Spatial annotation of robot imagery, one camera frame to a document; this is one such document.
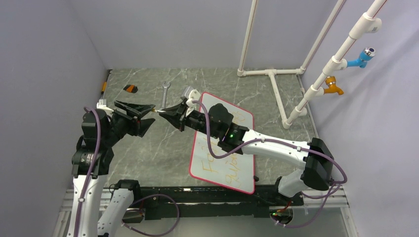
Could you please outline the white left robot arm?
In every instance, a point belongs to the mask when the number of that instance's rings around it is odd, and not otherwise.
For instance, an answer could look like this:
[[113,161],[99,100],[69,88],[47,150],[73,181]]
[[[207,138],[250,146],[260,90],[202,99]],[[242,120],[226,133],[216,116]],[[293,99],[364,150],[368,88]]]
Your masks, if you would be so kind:
[[114,102],[115,109],[97,103],[86,107],[83,134],[72,157],[74,197],[69,237],[113,237],[126,210],[142,201],[140,184],[120,180],[111,195],[110,204],[101,212],[103,189],[114,157],[115,146],[126,135],[143,137],[155,119],[144,116],[155,109],[154,104]]

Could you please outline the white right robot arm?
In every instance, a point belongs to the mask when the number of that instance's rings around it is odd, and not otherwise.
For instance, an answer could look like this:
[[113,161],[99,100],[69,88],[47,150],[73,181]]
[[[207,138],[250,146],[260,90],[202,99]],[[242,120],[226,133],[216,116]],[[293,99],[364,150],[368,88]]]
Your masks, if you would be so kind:
[[234,116],[220,103],[207,109],[200,101],[183,101],[158,113],[179,131],[189,127],[205,134],[207,139],[218,139],[217,146],[224,154],[215,154],[208,144],[209,153],[216,159],[236,153],[278,158],[294,165],[293,173],[278,178],[275,183],[272,198],[278,205],[286,204],[308,188],[327,191],[331,187],[334,159],[321,139],[297,142],[265,136],[235,124]]

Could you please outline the red-framed whiteboard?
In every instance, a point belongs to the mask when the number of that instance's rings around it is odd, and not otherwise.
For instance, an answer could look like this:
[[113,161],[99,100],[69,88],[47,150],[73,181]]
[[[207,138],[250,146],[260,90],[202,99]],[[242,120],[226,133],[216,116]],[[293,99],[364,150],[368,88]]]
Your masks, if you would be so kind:
[[[207,109],[220,103],[234,116],[234,123],[254,128],[252,113],[207,92],[201,95],[200,101]],[[216,159],[209,152],[206,135],[200,132],[194,135],[189,174],[193,178],[245,194],[251,195],[255,191],[254,156],[234,153]]]

